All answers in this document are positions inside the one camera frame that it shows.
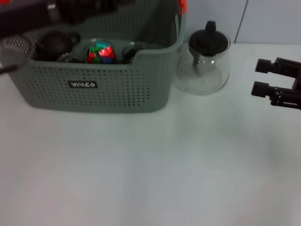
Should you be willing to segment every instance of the white tabletop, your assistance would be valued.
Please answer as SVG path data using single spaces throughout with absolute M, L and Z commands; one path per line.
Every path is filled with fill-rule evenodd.
M 301 46 L 230 48 L 231 76 L 209 96 L 172 87 L 155 113 L 28 106 L 0 77 L 1 226 L 300 226 L 301 112 L 251 96 L 259 58 Z

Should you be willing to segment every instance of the glass teapot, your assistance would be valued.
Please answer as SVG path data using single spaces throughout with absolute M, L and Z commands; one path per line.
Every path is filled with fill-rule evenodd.
M 188 37 L 177 68 L 176 84 L 184 91 L 205 95 L 219 91 L 230 75 L 230 39 L 208 21 L 205 30 Z

